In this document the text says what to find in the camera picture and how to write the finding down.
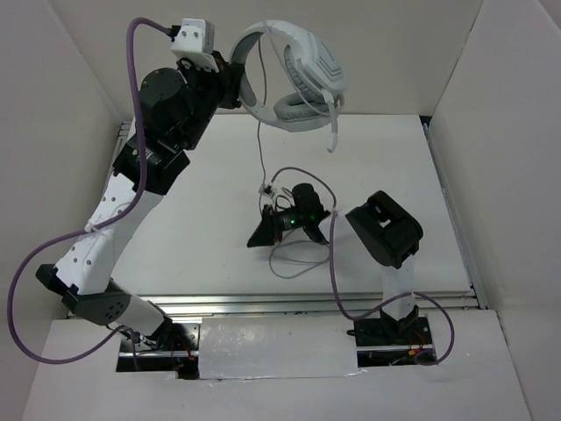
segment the white tabletop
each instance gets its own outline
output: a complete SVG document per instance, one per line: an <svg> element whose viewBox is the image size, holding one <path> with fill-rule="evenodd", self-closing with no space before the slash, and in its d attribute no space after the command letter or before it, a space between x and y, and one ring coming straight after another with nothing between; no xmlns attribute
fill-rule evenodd
<svg viewBox="0 0 561 421"><path fill-rule="evenodd" d="M249 116L214 117L199 147L188 153L191 164L125 249L113 273L117 283L149 296L330 292L327 265L284 280L269 270L268 247L245 247L260 221L256 126ZM342 116L332 154L325 150L329 130L287 133L263 126L267 177L285 166L304 168L335 190L340 210L385 190L424 229L415 266L417 289L469 290L419 118ZM279 181L289 189L312 182L330 209L329 194L306 175L286 173ZM308 260L327 251L310 245L283 253ZM281 261L274 265L282 274L301 268ZM336 269L342 292L381 292L379 267L357 237L337 242Z"/></svg>
<svg viewBox="0 0 561 421"><path fill-rule="evenodd" d="M306 319L283 318L295 325ZM430 312L429 318L437 353L442 354L450 328L439 312ZM455 310L451 318L456 344L438 367L367 367L359 375L345 377L218 382L176 380L167 372L116 373L119 341L113 338L80 362L39 364L23 419L529 421L496 313ZM255 332L252 340L256 346L273 335L287 336L286 331L273 328L278 319L266 318L271 329ZM253 318L247 319L248 327L253 323ZM104 328L85 320L55 320L43 356L77 355L106 335ZM330 352L331 345L317 343L320 358ZM283 349L293 355L295 363L303 364L310 358L307 346L290 342ZM245 355L246 367L252 366L253 353L233 358L234 354L228 354L232 364ZM276 369L285 364L278 357L266 353L259 362L266 361ZM330 367L325 368L325 375L331 372Z"/></svg>

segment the white headphones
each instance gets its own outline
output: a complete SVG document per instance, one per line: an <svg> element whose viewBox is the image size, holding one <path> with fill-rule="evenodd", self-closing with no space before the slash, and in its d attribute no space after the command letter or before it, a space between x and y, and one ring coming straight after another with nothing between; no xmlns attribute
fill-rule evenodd
<svg viewBox="0 0 561 421"><path fill-rule="evenodd" d="M241 103L262 123L288 132L306 132L331 123L328 151L333 152L337 144L337 115L347 88L341 62L325 41L281 20L267 20L247 28L232 50L231 62L245 64L249 52L264 33L271 40L296 93L283 97L271 110L256 98L244 75L239 87ZM272 33L288 43L284 60L273 43Z"/></svg>

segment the gray wall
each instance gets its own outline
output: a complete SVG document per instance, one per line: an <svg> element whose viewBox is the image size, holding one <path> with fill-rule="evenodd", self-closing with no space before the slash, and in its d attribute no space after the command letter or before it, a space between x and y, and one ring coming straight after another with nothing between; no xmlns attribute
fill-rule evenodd
<svg viewBox="0 0 561 421"><path fill-rule="evenodd" d="M432 114L459 57L481 0L51 0L84 57L122 112L131 114L124 35L136 16L163 25L206 18L216 25L215 48L229 56L248 26L284 19L329 41L344 63L350 88L345 112ZM174 65L166 37L138 32L138 74ZM268 42L265 60L270 101L292 92ZM252 52L248 75L261 95L262 76Z"/></svg>
<svg viewBox="0 0 561 421"><path fill-rule="evenodd" d="M535 421L561 411L560 74L543 6L486 0L430 127Z"/></svg>
<svg viewBox="0 0 561 421"><path fill-rule="evenodd" d="M0 52L0 407L12 420L21 417L37 364L12 344L8 285L35 246L83 226L107 175L117 122L43 1L2 2ZM18 330L37 353L61 308L33 273L63 248L33 260L17 290Z"/></svg>

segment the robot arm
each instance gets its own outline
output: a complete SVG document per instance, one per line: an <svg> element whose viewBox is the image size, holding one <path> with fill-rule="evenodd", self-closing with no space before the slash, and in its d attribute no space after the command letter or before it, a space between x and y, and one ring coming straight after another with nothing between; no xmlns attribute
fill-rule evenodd
<svg viewBox="0 0 561 421"><path fill-rule="evenodd" d="M61 295L76 316L97 325L124 325L159 344L181 334L174 332L179 326L155 305L120 288L111 273L146 215L189 164L185 151L196 148L216 109L241 105L238 90L244 72L243 65L228 64L212 51L211 24L184 19L171 35L172 51L179 57L177 69L153 71L139 91L146 136L146 190L126 218L96 229L125 209L138 190L139 150L132 134L113 162L113 174L86 233L59 261L41 265L37 271L37 278Z"/></svg>

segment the white enclosure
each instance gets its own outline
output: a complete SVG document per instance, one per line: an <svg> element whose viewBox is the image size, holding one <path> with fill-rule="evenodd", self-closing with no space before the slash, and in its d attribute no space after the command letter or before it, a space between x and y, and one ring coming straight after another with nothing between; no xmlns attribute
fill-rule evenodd
<svg viewBox="0 0 561 421"><path fill-rule="evenodd" d="M2 418L71 419L80 411L84 419L187 414L232 420L559 420L559 2L234 3L6 0L0 5ZM325 178L344 206L377 189L395 196L425 227L416 280L435 296L468 296L473 302L467 264L479 299L491 310L460 310L459 301L454 304L457 345L449 360L440 367L379 367L336 379L180 382L162 373L115 373L113 340L83 363L40 366L35 376L37 364L12 345L7 332L7 288L28 251L83 226L100 197L117 125L131 117L124 34L136 16L163 25L206 18L217 27L215 47L224 55L247 26L265 18L294 22L333 46L351 83L345 111L384 115L343 116L333 155L324 151L327 129L287 135L265 128L268 174L287 164L304 166ZM142 29L136 40L139 78L174 65L165 37ZM290 93L290 85L270 46L263 47L274 102ZM255 52L248 73L261 96ZM430 150L418 114L434 116ZM245 248L259 221L255 128L247 116L213 120L189 154L191 166L125 250L114 274L119 282L145 296L329 293L325 268L279 282L266 256ZM239 165L242 159L247 166ZM288 187L304 181L294 175L281 180ZM362 185L348 187L354 182ZM321 197L329 202L323 192ZM461 232L460 245L444 197ZM232 217L235 224L224 222ZM218 223L223 232L214 228ZM82 321L55 320L46 340L51 319L62 317L61 306L33 272L66 247L35 259L16 295L22 339L36 352L46 343L48 357L79 353L105 334ZM342 290L379 293L380 277L369 256L358 243L342 244L341 250L345 247L347 253L337 257ZM280 272L293 270L278 265ZM440 314L428 313L442 353L448 327ZM407 388L414 393L403 404Z"/></svg>
<svg viewBox="0 0 561 421"><path fill-rule="evenodd" d="M217 29L215 49L225 57L245 28L263 19L287 20L330 43L344 64L350 88L346 112L432 115L477 16L481 0L50 0L85 60L125 115L131 94L124 65L124 35L136 16L163 25L184 17L208 19ZM138 74L174 65L165 37L138 32ZM290 93L268 42L263 43L269 101ZM257 54L249 79L262 96Z"/></svg>

